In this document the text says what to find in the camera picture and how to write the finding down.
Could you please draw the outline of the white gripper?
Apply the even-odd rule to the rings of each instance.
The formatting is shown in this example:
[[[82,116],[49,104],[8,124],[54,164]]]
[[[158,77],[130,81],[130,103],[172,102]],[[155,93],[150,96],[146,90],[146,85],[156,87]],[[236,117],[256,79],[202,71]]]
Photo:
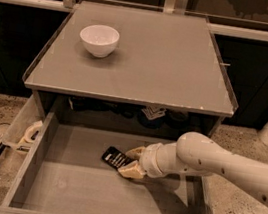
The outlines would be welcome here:
[[[126,152],[133,161],[118,168],[121,176],[131,179],[142,179],[145,175],[151,178],[161,178],[168,174],[178,174],[185,168],[177,152],[177,144],[151,144],[148,147],[139,146]]]

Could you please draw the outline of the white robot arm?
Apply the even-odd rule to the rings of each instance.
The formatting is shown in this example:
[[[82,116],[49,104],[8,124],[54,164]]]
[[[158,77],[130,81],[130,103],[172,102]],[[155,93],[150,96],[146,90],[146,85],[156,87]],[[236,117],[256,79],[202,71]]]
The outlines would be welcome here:
[[[268,165],[231,153],[198,132],[185,133],[174,143],[140,146],[126,155],[132,161],[118,168],[125,178],[215,173],[268,207]]]

